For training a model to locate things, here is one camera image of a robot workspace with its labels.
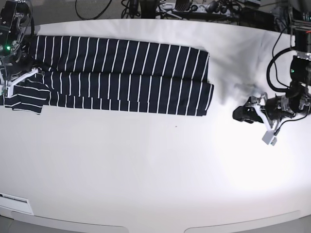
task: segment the power strip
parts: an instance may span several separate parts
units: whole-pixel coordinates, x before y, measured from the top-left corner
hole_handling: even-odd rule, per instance
[[[196,5],[198,7],[198,9],[196,11],[191,11],[192,13],[201,13],[201,14],[207,14],[207,11],[206,11],[206,8],[207,8],[207,5],[206,4],[195,4],[193,3],[191,6],[193,5]],[[160,4],[160,7],[161,7],[161,10],[162,11],[172,11],[172,13],[174,12],[179,12],[177,10],[175,10],[175,3],[162,3]],[[226,13],[222,14],[222,13],[214,13],[214,14],[218,14],[218,15],[223,15],[223,16],[229,16],[230,15],[230,11],[227,10]]]

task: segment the white bracket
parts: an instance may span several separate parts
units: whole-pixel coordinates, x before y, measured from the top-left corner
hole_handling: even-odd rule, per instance
[[[14,86],[22,81],[24,81],[25,79],[37,74],[39,71],[37,68],[33,68],[32,71],[23,74],[22,76],[18,77],[17,79],[15,79],[14,81],[9,81],[7,84],[4,82],[3,77],[1,75],[1,83],[0,83],[0,95],[3,94],[3,92],[6,90],[6,97],[7,98],[11,98],[13,96],[14,93]]]
[[[275,136],[275,131],[271,127],[268,117],[260,110],[260,104],[254,103],[252,104],[252,107],[255,109],[257,115],[262,119],[264,125],[267,128],[267,132],[263,136],[262,140],[267,144],[267,145],[272,145],[274,146],[277,142],[277,138]]]

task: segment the navy striped shirt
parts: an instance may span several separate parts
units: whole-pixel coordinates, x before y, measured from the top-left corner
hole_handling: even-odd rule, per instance
[[[0,105],[204,116],[213,85],[209,54],[190,47],[75,36],[37,36],[29,54],[42,68]]]

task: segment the white table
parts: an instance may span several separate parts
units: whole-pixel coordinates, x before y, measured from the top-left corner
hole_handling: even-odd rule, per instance
[[[43,25],[39,34],[204,48],[215,93],[204,117],[48,106],[37,116],[1,108],[0,192],[28,198],[36,216],[182,233],[296,210],[311,214],[311,117],[284,126],[275,147],[262,142],[264,125],[232,119],[247,98],[235,84],[255,83],[273,96],[265,72],[278,33],[134,19]],[[282,36],[276,52],[289,44]],[[292,55],[277,62],[285,83]]]

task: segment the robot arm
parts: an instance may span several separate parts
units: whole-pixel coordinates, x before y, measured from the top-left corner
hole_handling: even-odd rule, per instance
[[[280,131],[279,123],[286,118],[294,118],[299,114],[304,117],[310,114],[311,95],[308,86],[311,85],[311,1],[294,1],[289,6],[291,20],[291,36],[295,35],[295,46],[279,52],[269,63],[267,68],[267,82],[275,92],[285,93],[267,99],[250,97],[244,106],[233,112],[233,118],[247,123],[268,122],[265,124],[267,133],[263,141],[275,145],[276,136]],[[283,54],[295,50],[291,64],[291,83],[288,88],[276,88],[270,81],[270,70],[274,62]]]
[[[13,95],[14,85],[37,72],[32,67],[32,59],[23,51],[27,44],[25,31],[29,24],[31,36],[35,30],[31,2],[8,0],[0,16],[0,95],[9,98]]]

